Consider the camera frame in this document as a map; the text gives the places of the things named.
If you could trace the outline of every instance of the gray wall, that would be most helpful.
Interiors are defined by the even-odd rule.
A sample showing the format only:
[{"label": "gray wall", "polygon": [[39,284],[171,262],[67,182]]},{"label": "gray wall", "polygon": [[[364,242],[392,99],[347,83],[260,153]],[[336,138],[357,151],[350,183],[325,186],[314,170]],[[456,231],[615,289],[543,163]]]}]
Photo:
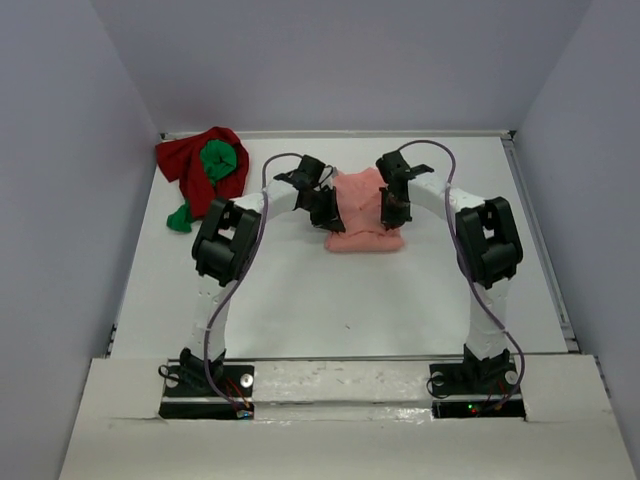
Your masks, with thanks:
[{"label": "gray wall", "polygon": [[517,135],[578,340],[640,468],[640,2],[596,0]]},{"label": "gray wall", "polygon": [[92,0],[161,131],[520,124],[589,0]]},{"label": "gray wall", "polygon": [[0,65],[0,476],[47,480],[118,308],[156,129],[86,0],[5,2]]}]

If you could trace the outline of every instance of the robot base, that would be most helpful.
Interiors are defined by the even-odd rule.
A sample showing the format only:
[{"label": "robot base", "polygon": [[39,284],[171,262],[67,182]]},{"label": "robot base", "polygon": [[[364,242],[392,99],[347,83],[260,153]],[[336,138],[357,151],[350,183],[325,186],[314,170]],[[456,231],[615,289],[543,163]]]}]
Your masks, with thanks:
[{"label": "robot base", "polygon": [[466,345],[462,362],[434,363],[429,370],[427,389],[436,399],[450,395],[499,397],[511,391],[518,378],[508,350],[497,357],[478,360]]},{"label": "robot base", "polygon": [[253,365],[225,364],[224,354],[210,362],[216,386],[234,400],[231,405],[209,386],[204,364],[189,349],[180,354],[180,363],[159,368],[165,378],[160,417],[165,419],[242,420],[253,418]]}]

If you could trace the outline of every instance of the pink cloth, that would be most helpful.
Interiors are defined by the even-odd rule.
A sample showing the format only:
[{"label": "pink cloth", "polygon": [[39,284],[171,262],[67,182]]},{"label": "pink cloth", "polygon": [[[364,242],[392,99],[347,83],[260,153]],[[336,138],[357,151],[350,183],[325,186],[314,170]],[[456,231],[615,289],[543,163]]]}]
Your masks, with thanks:
[{"label": "pink cloth", "polygon": [[344,233],[330,233],[325,247],[331,252],[391,252],[404,246],[400,230],[385,230],[380,223],[380,172],[368,168],[333,179]]}]

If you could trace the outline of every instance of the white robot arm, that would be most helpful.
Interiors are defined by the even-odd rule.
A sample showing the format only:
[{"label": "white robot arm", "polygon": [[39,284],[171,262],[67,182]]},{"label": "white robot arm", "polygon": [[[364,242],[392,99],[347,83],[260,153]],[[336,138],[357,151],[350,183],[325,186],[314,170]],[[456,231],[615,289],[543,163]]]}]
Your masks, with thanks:
[{"label": "white robot arm", "polygon": [[508,380],[513,375],[507,375],[515,367],[507,334],[501,321],[496,321],[505,318],[509,281],[523,257],[509,202],[502,197],[487,200],[447,185],[426,165],[410,167],[400,150],[383,155],[376,166],[387,183],[382,189],[381,222],[397,228],[410,221],[411,204],[435,213],[449,226],[458,265],[471,287],[464,359],[458,364],[430,365],[433,393],[484,394],[503,380],[512,383]]},{"label": "white robot arm", "polygon": [[[197,372],[204,369],[201,357],[207,325],[220,304],[235,290],[246,269],[261,220],[266,223],[283,213],[302,208],[310,213],[315,227],[344,231],[332,188],[333,173],[333,167],[326,167],[319,160],[304,155],[296,170],[277,175],[261,192],[212,202],[192,249],[200,274],[199,292],[191,337],[180,354],[181,365],[190,368],[193,375],[197,376]],[[265,195],[267,217],[262,219]],[[227,301],[209,330],[207,357],[212,362],[214,379],[222,374],[228,313]]]}]

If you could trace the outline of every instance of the white table surface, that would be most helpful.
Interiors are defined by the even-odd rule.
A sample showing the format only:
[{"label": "white table surface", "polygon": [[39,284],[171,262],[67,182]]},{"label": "white table surface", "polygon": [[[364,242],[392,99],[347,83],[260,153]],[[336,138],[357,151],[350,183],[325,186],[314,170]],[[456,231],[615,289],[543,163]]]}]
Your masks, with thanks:
[{"label": "white table surface", "polygon": [[[251,170],[246,192],[260,185],[262,163],[294,151],[352,173],[413,138],[246,139]],[[512,281],[507,324],[526,352],[565,352],[566,345],[532,234],[498,137],[439,138],[458,158],[454,183],[511,202],[524,247]],[[410,164],[426,163],[446,177],[448,157],[417,145]],[[296,159],[272,164],[269,176]],[[113,345],[114,358],[176,357],[191,332],[197,295],[191,234],[167,229],[182,203],[177,182],[156,171]],[[234,297],[228,356],[243,358],[460,354],[469,326],[469,293],[446,225],[421,208],[402,228],[406,248],[392,254],[332,254],[326,232],[296,211],[269,222],[260,255]]]},{"label": "white table surface", "polygon": [[592,357],[527,356],[527,421],[433,420],[406,361],[257,362],[255,420],[163,420],[159,362],[94,361],[61,480],[635,478]]}]

